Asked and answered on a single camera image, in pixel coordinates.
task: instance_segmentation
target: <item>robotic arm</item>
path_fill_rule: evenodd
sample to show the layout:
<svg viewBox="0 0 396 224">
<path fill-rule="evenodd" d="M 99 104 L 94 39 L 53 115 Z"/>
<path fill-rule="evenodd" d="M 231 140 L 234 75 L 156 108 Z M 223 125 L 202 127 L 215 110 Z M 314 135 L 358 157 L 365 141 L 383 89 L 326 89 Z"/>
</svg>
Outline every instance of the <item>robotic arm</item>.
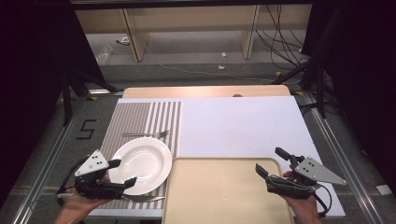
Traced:
<svg viewBox="0 0 396 224">
<path fill-rule="evenodd" d="M 125 181 L 123 184 L 106 183 L 102 180 L 107 170 L 120 165 L 120 160 L 107 161 L 99 150 L 95 150 L 89 157 L 78 161 L 69 171 L 64 182 L 59 187 L 56 195 L 58 203 L 63 204 L 62 198 L 72 196 L 65 193 L 65 187 L 71 174 L 75 172 L 75 185 L 78 195 L 89 199 L 120 199 L 125 189 L 131 188 L 136 182 L 136 177 Z"/>
<path fill-rule="evenodd" d="M 346 185 L 347 182 L 312 158 L 290 155 L 280 147 L 276 148 L 275 153 L 285 161 L 290 161 L 291 177 L 285 179 L 276 175 L 269 175 L 264 168 L 256 164 L 256 173 L 265 180 L 267 191 L 303 200 L 313 195 L 325 209 L 324 212 L 319 213 L 322 217 L 325 217 L 330 210 L 330 206 L 327 208 L 316 194 L 316 190 L 323 187 L 317 181 L 339 185 Z"/>
</svg>

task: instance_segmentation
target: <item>cable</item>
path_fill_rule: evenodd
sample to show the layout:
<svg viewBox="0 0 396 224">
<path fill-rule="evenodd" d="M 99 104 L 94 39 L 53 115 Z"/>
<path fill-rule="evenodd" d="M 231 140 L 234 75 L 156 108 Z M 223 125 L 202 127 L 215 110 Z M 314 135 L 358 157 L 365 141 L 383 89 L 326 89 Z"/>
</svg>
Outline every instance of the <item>cable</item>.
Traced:
<svg viewBox="0 0 396 224">
<path fill-rule="evenodd" d="M 162 65 L 161 63 L 158 62 L 157 58 L 151 53 L 151 51 L 149 50 L 149 48 L 147 46 L 145 46 L 146 50 L 148 51 L 148 53 L 153 57 L 153 59 L 155 60 L 155 62 L 162 68 L 164 69 L 169 69 L 169 70 L 176 70 L 179 72 L 183 72 L 183 73 L 189 73 L 189 74 L 203 74 L 203 75 L 208 75 L 208 76 L 215 76 L 215 77 L 232 77 L 232 78 L 236 78 L 236 79 L 244 79 L 244 80 L 260 80 L 260 81 L 269 81 L 269 82 L 273 82 L 272 79 L 265 79 L 265 78 L 255 78 L 255 77 L 236 77 L 236 76 L 232 76 L 232 75 L 228 75 L 228 74 L 222 74 L 222 73 L 207 73 L 207 72 L 194 72 L 194 71 L 186 71 L 180 68 L 175 68 L 175 67 L 167 67 Z"/>
<path fill-rule="evenodd" d="M 59 189 L 56 191 L 55 194 L 60 194 L 60 193 L 65 193 L 67 189 L 66 184 L 67 181 L 69 180 L 70 176 L 73 174 L 73 172 L 82 164 L 84 163 L 84 161 L 86 161 L 89 157 L 81 159 L 79 161 L 76 162 L 76 164 L 69 170 L 69 172 L 67 173 L 66 177 L 64 178 L 64 181 L 62 182 L 62 185 L 59 187 Z M 58 198 L 58 204 L 60 206 L 64 205 L 64 200 L 62 198 Z"/>
<path fill-rule="evenodd" d="M 272 39 L 272 40 L 275 40 L 276 42 L 285 43 L 285 44 L 287 44 L 287 45 L 292 45 L 292 46 L 294 46 L 294 47 L 296 47 L 296 48 L 301 48 L 301 46 L 298 46 L 298 45 L 295 45 L 295 44 L 291 44 L 291 43 L 288 43 L 288 42 L 284 42 L 284 41 L 282 41 L 282 40 L 274 39 L 273 37 L 271 37 L 271 36 L 269 36 L 268 34 L 266 34 L 264 31 L 262 31 L 262 33 L 263 33 L 264 35 L 266 35 L 268 38 L 270 38 L 270 39 Z"/>
<path fill-rule="evenodd" d="M 282 6 L 281 6 L 281 5 L 277 5 L 277 7 L 276 7 L 276 12 L 277 12 L 277 23 L 276 23 L 276 21 L 275 21 L 275 19 L 274 19 L 274 16 L 273 16 L 273 14 L 272 14 L 270 8 L 268 7 L 268 5 L 266 5 L 266 7 L 267 7 L 268 13 L 270 14 L 271 19 L 272 19 L 272 21 L 273 21 L 273 23 L 274 23 L 274 26 L 276 27 L 276 32 L 275 32 L 275 35 L 274 35 L 274 38 L 273 38 L 273 43 L 272 43 L 272 45 L 271 45 L 271 49 L 274 48 L 274 43 L 275 43 L 275 40 L 276 40 L 276 34 L 279 32 L 280 38 L 281 38 L 281 40 L 282 40 L 281 43 L 282 43 L 283 50 L 285 50 L 285 53 L 286 53 L 286 55 L 287 55 L 288 58 L 289 58 L 288 61 L 289 61 L 290 63 L 294 64 L 294 66 L 296 66 L 296 67 L 299 66 L 300 63 L 298 62 L 297 58 L 296 58 L 295 55 L 292 53 L 292 51 L 291 51 L 289 45 L 287 44 L 286 46 L 287 46 L 288 50 L 290 51 L 290 53 L 291 53 L 291 55 L 294 57 L 294 59 L 297 61 L 297 63 L 293 62 L 292 59 L 290 58 L 290 56 L 289 56 L 289 54 L 288 54 L 288 51 L 287 51 L 286 48 L 285 48 L 285 43 L 287 43 L 287 42 L 286 42 L 285 38 L 283 37 L 282 32 L 280 31 L 280 15 L 281 15 L 281 12 L 282 12 Z"/>
<path fill-rule="evenodd" d="M 308 111 L 310 111 L 310 110 L 312 109 L 312 108 L 310 108 L 310 107 L 304 107 L 303 105 L 300 105 L 299 103 L 297 103 L 297 106 L 300 108 L 300 110 L 301 110 L 301 109 L 304 110 L 304 112 L 303 112 L 303 114 L 302 114 L 303 117 L 305 116 L 306 112 L 308 112 Z"/>
<path fill-rule="evenodd" d="M 283 37 L 283 35 L 282 35 L 281 31 L 280 31 L 280 13 L 282 12 L 282 5 L 277 5 L 277 8 L 279 8 L 279 10 L 277 11 L 277 13 L 278 13 L 278 14 L 277 14 L 277 28 L 278 28 L 280 37 L 282 38 L 282 40 L 283 40 L 284 42 L 286 42 L 285 38 Z M 286 47 L 288 47 L 288 49 L 289 49 L 291 55 L 293 56 L 293 58 L 294 58 L 294 59 L 297 61 L 297 63 L 298 63 L 298 59 L 296 58 L 296 56 L 294 55 L 294 53 L 291 51 L 289 45 L 286 45 Z"/>
<path fill-rule="evenodd" d="M 318 200 L 318 202 L 320 203 L 320 205 L 322 205 L 322 207 L 324 208 L 324 211 L 323 212 L 319 212 L 318 214 L 319 214 L 319 216 L 320 217 L 326 217 L 326 214 L 330 211 L 330 209 L 332 208 L 332 195 L 330 194 L 330 192 L 329 192 L 329 190 L 326 188 L 326 187 L 324 187 L 323 185 L 321 185 L 321 184 L 318 184 L 318 185 L 320 185 L 321 187 L 323 187 L 324 189 L 326 189 L 326 191 L 327 191 L 327 193 L 329 194 L 329 197 L 330 197 L 330 204 L 329 204 L 329 207 L 327 207 L 326 206 L 326 204 L 319 198 L 319 196 L 316 194 L 316 193 L 314 193 L 313 195 L 314 195 L 314 197 Z"/>
<path fill-rule="evenodd" d="M 259 36 L 259 38 L 260 38 L 260 40 L 262 41 L 262 43 L 265 45 L 265 47 L 267 47 L 269 50 L 271 50 L 271 61 L 272 61 L 273 65 L 274 65 L 275 67 L 277 67 L 277 68 L 280 68 L 280 69 L 292 70 L 291 68 L 281 67 L 281 66 L 277 65 L 277 64 L 274 62 L 274 59 L 273 59 L 273 57 L 272 57 L 272 52 L 275 53 L 275 54 L 276 54 L 277 56 L 279 56 L 280 58 L 282 58 L 283 60 L 287 61 L 288 63 L 294 64 L 293 61 L 291 61 L 290 59 L 286 58 L 286 57 L 285 57 L 284 55 L 282 55 L 279 51 L 277 51 L 276 49 L 274 49 L 274 47 L 272 47 L 272 46 L 271 46 L 271 45 L 259 34 L 258 31 L 256 31 L 256 33 L 257 33 L 257 35 Z"/>
<path fill-rule="evenodd" d="M 294 38 L 297 40 L 297 42 L 299 42 L 301 45 L 303 45 L 303 43 L 296 37 L 296 35 L 294 34 L 294 32 L 292 30 L 290 30 L 291 34 L 294 36 Z"/>
</svg>

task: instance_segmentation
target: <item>human hand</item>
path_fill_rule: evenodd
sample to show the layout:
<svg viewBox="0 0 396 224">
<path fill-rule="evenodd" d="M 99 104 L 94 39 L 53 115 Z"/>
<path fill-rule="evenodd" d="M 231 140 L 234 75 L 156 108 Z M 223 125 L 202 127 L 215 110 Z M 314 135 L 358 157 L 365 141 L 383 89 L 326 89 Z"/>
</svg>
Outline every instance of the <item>human hand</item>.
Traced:
<svg viewBox="0 0 396 224">
<path fill-rule="evenodd" d="M 69 193 L 75 194 L 64 199 L 64 205 L 59 213 L 55 224 L 78 223 L 96 207 L 108 203 L 111 199 L 88 199 L 78 195 L 76 189 L 71 188 Z"/>
<path fill-rule="evenodd" d="M 291 171 L 287 171 L 283 174 L 284 177 L 290 177 Z M 290 197 L 282 196 L 291 209 L 294 211 L 299 223 L 301 224 L 321 224 L 320 217 L 318 215 L 317 200 L 314 196 L 310 196 L 308 199 L 292 199 Z"/>
</svg>

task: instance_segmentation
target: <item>black curtain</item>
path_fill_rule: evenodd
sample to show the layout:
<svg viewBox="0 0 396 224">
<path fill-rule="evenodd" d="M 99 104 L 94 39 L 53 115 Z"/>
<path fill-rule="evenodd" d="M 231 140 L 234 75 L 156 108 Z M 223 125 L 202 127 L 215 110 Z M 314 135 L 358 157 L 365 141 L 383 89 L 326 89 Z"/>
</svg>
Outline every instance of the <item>black curtain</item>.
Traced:
<svg viewBox="0 0 396 224">
<path fill-rule="evenodd" d="M 0 1 L 0 36 L 1 207 L 50 120 L 61 74 L 74 66 L 104 79 L 70 8 Z M 83 86 L 84 79 L 71 76 L 72 86 Z"/>
<path fill-rule="evenodd" d="M 362 149 L 396 192 L 396 6 L 391 2 L 347 1 L 324 59 L 334 94 Z M 313 53 L 339 6 L 314 3 L 303 53 Z"/>
</svg>

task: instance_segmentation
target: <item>metal stand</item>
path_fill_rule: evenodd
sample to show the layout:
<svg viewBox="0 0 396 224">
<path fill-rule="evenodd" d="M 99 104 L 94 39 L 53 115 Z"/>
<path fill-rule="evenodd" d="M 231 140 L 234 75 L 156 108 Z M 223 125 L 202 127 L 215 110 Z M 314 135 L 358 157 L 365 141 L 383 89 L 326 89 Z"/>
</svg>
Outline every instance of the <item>metal stand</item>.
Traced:
<svg viewBox="0 0 396 224">
<path fill-rule="evenodd" d="M 324 119 L 326 119 L 326 116 L 324 114 L 324 107 L 323 107 L 324 106 L 323 97 L 324 97 L 324 88 L 325 88 L 323 64 L 326 61 L 325 48 L 326 48 L 326 44 L 329 43 L 329 39 L 334 34 L 335 24 L 339 21 L 341 13 L 346 6 L 346 3 L 347 0 L 344 0 L 341 3 L 340 7 L 336 7 L 334 9 L 334 12 L 332 13 L 330 20 L 326 26 L 326 29 L 324 30 L 317 46 L 315 47 L 312 57 L 306 63 L 303 63 L 302 65 L 298 66 L 294 70 L 287 73 L 285 76 L 277 79 L 272 83 L 274 85 L 280 85 L 289 78 L 294 77 L 301 72 L 304 72 L 304 76 L 300 81 L 300 86 L 302 86 L 303 90 L 306 90 L 311 88 L 311 86 L 314 84 L 315 81 L 317 82 L 318 95 L 317 95 L 316 106 L 318 108 L 320 115 Z"/>
<path fill-rule="evenodd" d="M 73 114 L 69 86 L 72 87 L 77 96 L 87 96 L 89 90 L 85 86 L 84 80 L 95 83 L 96 85 L 103 87 L 111 92 L 123 91 L 123 89 L 110 86 L 104 81 L 90 76 L 85 72 L 81 71 L 80 69 L 74 67 L 65 68 L 64 72 L 62 73 L 62 95 L 64 97 L 64 126 L 67 125 Z"/>
</svg>

